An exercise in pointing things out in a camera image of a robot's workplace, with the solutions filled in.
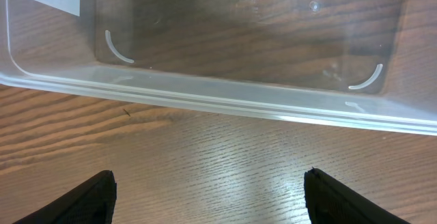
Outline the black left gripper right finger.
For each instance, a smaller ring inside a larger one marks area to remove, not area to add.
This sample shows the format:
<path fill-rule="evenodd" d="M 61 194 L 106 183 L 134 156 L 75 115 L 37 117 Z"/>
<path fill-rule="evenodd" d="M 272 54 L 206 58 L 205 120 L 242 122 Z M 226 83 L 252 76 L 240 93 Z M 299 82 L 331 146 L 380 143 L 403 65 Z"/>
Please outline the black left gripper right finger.
<path fill-rule="evenodd" d="M 305 173 L 304 190 L 312 224 L 408 224 L 317 168 Z"/>

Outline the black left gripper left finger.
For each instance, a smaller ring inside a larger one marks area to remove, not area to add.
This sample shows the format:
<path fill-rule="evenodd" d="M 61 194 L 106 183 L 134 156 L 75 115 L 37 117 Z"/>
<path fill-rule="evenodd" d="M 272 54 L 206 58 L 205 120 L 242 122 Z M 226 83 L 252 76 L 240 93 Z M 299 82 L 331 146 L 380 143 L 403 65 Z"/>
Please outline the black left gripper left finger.
<path fill-rule="evenodd" d="M 104 170 L 18 224 L 111 224 L 117 199 L 112 171 Z"/>

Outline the clear plastic container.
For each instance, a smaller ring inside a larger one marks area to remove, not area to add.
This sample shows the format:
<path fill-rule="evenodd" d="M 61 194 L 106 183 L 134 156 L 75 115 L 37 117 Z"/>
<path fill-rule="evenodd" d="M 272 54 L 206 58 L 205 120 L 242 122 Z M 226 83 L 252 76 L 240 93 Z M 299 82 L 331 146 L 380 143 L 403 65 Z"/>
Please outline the clear plastic container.
<path fill-rule="evenodd" d="M 436 0 L 1 0 L 1 83 L 436 134 Z"/>

